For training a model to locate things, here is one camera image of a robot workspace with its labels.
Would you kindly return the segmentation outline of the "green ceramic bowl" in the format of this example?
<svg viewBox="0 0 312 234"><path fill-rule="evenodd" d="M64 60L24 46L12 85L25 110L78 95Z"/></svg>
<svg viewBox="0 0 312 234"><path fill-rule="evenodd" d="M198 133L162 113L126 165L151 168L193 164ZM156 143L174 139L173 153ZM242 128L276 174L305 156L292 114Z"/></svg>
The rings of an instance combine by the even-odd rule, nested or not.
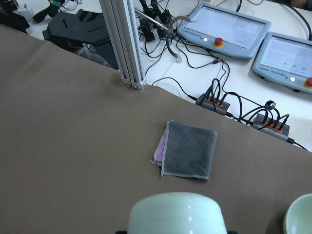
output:
<svg viewBox="0 0 312 234"><path fill-rule="evenodd" d="M283 233L312 233L312 194L302 195L290 205L284 217Z"/></svg>

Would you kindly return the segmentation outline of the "metal reacher grabber stick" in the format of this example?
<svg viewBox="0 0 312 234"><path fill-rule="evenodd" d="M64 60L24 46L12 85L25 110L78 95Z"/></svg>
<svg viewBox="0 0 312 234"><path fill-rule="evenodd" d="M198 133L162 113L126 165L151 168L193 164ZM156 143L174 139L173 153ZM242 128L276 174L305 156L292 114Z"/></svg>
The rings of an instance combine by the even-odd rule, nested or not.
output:
<svg viewBox="0 0 312 234"><path fill-rule="evenodd" d="M135 13L138 14L139 16L147 19L151 23L155 24L161 30L163 30L163 31L165 31L167 33L169 32L169 28L167 28L164 24L162 24L161 22L156 21L155 19L153 19L153 18L149 17L148 15L142 13L141 11L137 10L136 8L135 8Z"/></svg>

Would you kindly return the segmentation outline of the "purple cloth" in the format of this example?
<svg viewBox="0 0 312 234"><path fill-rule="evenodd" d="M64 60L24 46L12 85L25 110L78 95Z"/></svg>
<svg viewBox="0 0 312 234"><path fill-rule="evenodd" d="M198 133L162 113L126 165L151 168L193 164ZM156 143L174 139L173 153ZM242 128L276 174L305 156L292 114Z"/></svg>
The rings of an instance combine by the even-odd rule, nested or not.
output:
<svg viewBox="0 0 312 234"><path fill-rule="evenodd" d="M156 165L156 166L161 166L162 165L162 159L163 159L163 155L165 153L165 149L166 149L166 142L167 142L167 135L168 135L168 131L167 131L167 128L169 126L169 121L167 121L166 123L166 126L164 128L164 132L163 132L163 135L157 145L157 148L153 154L153 159L150 160L150 162L153 164L153 165Z"/></svg>

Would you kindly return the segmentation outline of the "black plastic bracket stand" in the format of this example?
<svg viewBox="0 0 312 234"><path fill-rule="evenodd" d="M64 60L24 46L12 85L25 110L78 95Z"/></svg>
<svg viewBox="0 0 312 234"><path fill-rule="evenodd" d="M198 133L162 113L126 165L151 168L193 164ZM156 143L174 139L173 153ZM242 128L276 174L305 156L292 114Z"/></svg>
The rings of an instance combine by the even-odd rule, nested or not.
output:
<svg viewBox="0 0 312 234"><path fill-rule="evenodd" d="M68 51L81 48L83 44L92 45L112 68L118 69L102 13L82 9L76 14L58 12L42 34L45 40Z"/></svg>

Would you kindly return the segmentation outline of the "green plastic cup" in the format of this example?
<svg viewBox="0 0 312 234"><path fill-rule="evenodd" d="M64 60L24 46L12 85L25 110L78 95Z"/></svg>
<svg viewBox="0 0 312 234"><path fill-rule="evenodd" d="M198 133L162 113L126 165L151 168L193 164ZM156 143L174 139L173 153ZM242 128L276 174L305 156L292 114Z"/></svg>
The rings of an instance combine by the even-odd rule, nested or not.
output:
<svg viewBox="0 0 312 234"><path fill-rule="evenodd" d="M172 192L136 203L129 215L129 234L226 234L219 204L206 196Z"/></svg>

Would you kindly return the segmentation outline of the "blue teach pendant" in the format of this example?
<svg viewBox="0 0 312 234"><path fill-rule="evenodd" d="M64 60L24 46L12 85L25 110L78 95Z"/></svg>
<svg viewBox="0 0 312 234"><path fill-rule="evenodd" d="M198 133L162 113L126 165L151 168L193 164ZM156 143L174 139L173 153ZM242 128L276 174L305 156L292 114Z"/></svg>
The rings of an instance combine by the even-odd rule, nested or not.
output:
<svg viewBox="0 0 312 234"><path fill-rule="evenodd" d="M269 32L254 58L258 76L295 92L312 93L312 42Z"/></svg>
<svg viewBox="0 0 312 234"><path fill-rule="evenodd" d="M177 33L187 41L215 52L251 59L268 33L271 23L240 12L201 3Z"/></svg>

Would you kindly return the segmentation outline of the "aluminium frame post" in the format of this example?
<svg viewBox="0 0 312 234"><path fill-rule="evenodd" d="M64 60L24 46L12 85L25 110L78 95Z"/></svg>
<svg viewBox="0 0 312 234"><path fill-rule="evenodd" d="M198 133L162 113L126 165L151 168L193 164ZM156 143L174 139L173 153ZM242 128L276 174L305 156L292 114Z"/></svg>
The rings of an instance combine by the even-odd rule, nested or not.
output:
<svg viewBox="0 0 312 234"><path fill-rule="evenodd" d="M137 21L131 0L101 0L104 15L121 80L141 90L146 86L141 60Z"/></svg>

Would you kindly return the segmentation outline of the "grey folded cloth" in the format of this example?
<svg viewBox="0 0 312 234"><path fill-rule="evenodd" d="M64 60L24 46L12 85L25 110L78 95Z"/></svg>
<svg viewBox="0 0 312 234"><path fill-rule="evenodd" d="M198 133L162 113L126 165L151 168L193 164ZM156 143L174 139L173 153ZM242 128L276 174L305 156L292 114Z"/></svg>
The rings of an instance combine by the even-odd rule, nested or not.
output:
<svg viewBox="0 0 312 234"><path fill-rule="evenodd" d="M161 174L209 180L216 141L217 131L213 129L168 121Z"/></svg>

